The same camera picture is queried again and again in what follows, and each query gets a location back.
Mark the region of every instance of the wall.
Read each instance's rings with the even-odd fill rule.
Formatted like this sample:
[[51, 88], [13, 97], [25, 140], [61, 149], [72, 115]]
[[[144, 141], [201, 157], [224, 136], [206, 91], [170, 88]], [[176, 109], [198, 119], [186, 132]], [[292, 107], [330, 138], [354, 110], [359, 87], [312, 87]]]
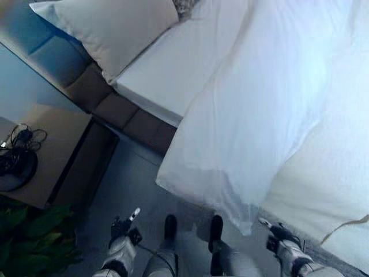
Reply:
[[0, 44], [0, 116], [19, 122], [35, 103], [80, 110]]

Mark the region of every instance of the white fabric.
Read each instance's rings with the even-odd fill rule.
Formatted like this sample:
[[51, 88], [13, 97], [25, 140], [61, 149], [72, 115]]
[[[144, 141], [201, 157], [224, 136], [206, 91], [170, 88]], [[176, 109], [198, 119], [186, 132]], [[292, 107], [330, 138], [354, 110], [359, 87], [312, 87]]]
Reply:
[[[369, 214], [369, 32], [360, 33], [369, 14], [355, 24], [360, 43], [352, 40], [334, 63], [322, 123], [277, 174], [263, 204], [318, 241]], [[369, 274], [368, 237], [369, 223], [344, 226], [322, 247]]]
[[191, 19], [168, 30], [117, 79], [115, 89], [178, 126], [233, 46], [249, 2], [201, 0]]
[[274, 175], [317, 123], [350, 1], [255, 1], [231, 54], [191, 104], [157, 184], [248, 234]]
[[178, 22], [172, 0], [61, 0], [29, 5], [81, 41], [110, 84], [140, 52]]

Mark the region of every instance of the plant leaf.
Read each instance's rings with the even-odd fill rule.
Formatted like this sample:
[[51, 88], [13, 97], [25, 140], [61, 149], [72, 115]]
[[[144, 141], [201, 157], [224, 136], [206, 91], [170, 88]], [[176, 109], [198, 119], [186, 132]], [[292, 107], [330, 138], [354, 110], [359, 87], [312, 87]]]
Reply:
[[7, 258], [9, 258], [11, 243], [12, 240], [10, 239], [4, 244], [0, 245], [0, 268], [2, 268], [5, 265]]
[[0, 213], [0, 237], [19, 225], [27, 216], [27, 207], [18, 211]]
[[42, 253], [51, 258], [60, 258], [68, 254], [71, 254], [74, 250], [74, 242], [68, 242], [66, 244], [52, 245], [45, 249]]
[[44, 238], [40, 240], [35, 251], [41, 252], [42, 250], [50, 247], [61, 236], [62, 236], [62, 233], [48, 233]]
[[54, 206], [28, 226], [26, 236], [30, 238], [47, 234], [56, 228], [70, 213], [69, 206]]
[[17, 225], [19, 225], [25, 219], [26, 216], [27, 216], [27, 207], [7, 214], [6, 221], [10, 225], [10, 228], [12, 229]]
[[27, 254], [20, 257], [11, 257], [6, 263], [3, 272], [5, 276], [30, 276], [39, 274], [49, 267], [51, 259], [44, 255]]
[[39, 242], [40, 240], [19, 242], [17, 244], [14, 244], [10, 251], [13, 253], [28, 254], [35, 250]]

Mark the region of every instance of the mattress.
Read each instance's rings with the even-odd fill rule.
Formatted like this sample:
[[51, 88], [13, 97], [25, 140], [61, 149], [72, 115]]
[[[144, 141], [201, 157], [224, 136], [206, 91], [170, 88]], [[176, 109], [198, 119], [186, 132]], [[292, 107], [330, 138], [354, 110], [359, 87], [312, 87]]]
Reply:
[[248, 1], [201, 0], [116, 80], [114, 88], [177, 127], [237, 37]]
[[369, 222], [339, 228], [369, 214], [367, 76], [369, 51], [347, 50], [334, 63], [324, 119], [277, 174], [263, 208], [369, 274]]

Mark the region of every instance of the white pillow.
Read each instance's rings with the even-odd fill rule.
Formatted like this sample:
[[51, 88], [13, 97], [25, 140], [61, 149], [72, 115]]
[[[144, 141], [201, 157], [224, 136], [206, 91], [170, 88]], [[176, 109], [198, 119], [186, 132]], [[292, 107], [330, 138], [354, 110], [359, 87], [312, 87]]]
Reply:
[[172, 0], [61, 0], [29, 5], [39, 16], [81, 41], [109, 84], [178, 22]]

